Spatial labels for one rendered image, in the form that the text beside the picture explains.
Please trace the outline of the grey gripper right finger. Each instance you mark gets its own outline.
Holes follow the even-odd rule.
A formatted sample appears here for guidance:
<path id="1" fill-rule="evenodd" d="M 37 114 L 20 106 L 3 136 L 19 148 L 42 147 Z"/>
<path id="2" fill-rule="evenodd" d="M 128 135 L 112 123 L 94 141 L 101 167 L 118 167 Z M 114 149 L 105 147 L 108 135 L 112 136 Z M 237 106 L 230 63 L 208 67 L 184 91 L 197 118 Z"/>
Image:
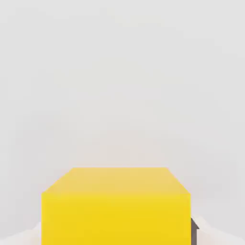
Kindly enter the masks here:
<path id="1" fill-rule="evenodd" d="M 197 245 L 245 245 L 245 240 L 222 232 L 208 224 L 201 216 L 194 216 L 197 230 Z"/>

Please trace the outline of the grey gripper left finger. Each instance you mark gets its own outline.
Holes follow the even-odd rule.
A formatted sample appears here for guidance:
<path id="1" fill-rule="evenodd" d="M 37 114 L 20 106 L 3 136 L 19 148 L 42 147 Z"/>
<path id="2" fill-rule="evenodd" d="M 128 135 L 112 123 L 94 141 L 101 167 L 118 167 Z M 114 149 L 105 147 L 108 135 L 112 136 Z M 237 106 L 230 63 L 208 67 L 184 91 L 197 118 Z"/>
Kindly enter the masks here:
<path id="1" fill-rule="evenodd" d="M 0 245 L 41 245 L 41 223 L 0 240 Z"/>

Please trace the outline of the small yellow cube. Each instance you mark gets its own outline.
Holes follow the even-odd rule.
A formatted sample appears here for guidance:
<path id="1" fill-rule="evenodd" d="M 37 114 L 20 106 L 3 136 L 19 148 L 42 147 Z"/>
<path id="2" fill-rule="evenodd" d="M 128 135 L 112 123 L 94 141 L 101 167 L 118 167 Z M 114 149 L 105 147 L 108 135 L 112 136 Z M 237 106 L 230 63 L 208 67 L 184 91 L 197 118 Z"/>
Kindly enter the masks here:
<path id="1" fill-rule="evenodd" d="M 73 168 L 41 195 L 41 245 L 191 245 L 191 195 L 165 167 Z"/>

